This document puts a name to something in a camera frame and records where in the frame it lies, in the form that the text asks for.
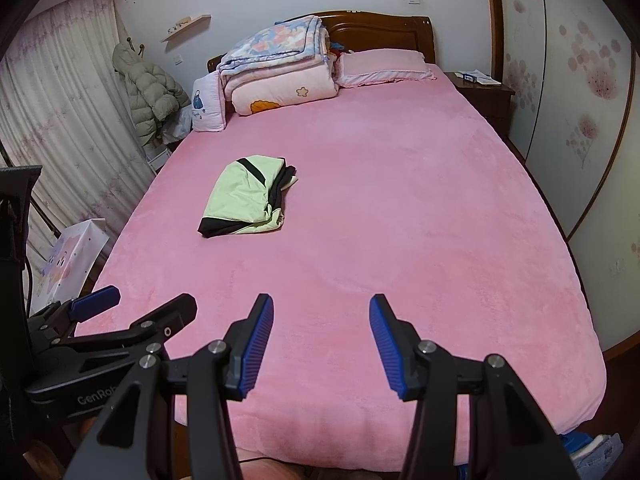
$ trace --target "sheer curtain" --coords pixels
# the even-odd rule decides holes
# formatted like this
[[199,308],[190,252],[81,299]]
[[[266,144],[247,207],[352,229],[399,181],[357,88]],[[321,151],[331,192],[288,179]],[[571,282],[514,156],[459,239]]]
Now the sheer curtain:
[[[0,63],[12,163],[43,166],[33,195],[60,230],[105,218],[107,252],[155,175],[111,64],[117,43],[113,0],[69,0],[25,23]],[[31,233],[30,254],[46,260],[47,227],[34,220]]]

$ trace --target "logo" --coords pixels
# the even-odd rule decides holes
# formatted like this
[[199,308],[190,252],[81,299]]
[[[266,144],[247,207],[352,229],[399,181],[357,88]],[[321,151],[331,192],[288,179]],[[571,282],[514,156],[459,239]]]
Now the logo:
[[98,400],[101,400],[101,399],[108,399],[113,395],[115,391],[116,391],[116,387],[111,386],[110,388],[105,388],[104,390],[99,389],[94,394],[91,394],[91,395],[80,396],[76,400],[78,401],[78,404],[80,404],[81,406],[86,406],[88,404],[93,404],[94,402],[97,402]]

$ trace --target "blue gripper pad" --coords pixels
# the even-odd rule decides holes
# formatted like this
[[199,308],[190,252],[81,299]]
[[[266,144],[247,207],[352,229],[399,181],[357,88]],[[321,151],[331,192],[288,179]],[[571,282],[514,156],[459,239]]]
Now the blue gripper pad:
[[241,322],[229,359],[226,387],[234,400],[246,398],[254,389],[264,351],[273,326],[273,300],[260,294],[249,317]]
[[119,303],[120,291],[116,286],[109,285],[100,290],[96,290],[84,298],[74,300],[71,304],[69,317],[71,321],[82,323]]
[[396,318],[384,294],[376,294],[371,298],[369,323],[389,387],[401,400],[416,400],[421,391],[421,384],[414,345],[420,338],[414,328]]

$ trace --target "paper on nightstand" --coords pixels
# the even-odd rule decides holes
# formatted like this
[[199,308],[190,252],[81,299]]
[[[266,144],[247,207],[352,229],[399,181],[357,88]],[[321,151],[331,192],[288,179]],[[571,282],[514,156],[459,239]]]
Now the paper on nightstand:
[[479,70],[473,70],[472,72],[456,72],[456,75],[461,79],[464,79],[462,77],[463,74],[471,75],[475,77],[476,82],[480,83],[481,85],[501,85],[502,84],[499,81],[496,81],[495,79],[492,79],[486,74],[480,72]]

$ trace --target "wooden headboard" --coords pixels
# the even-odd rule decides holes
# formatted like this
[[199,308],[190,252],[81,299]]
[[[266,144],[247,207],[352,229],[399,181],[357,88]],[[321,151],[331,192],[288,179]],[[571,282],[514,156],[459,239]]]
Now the wooden headboard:
[[[423,53],[427,63],[436,62],[433,29],[426,16],[389,16],[359,10],[328,10],[314,14],[322,19],[331,41],[343,44],[347,50],[404,48]],[[222,56],[224,54],[209,59],[209,72],[216,69]]]

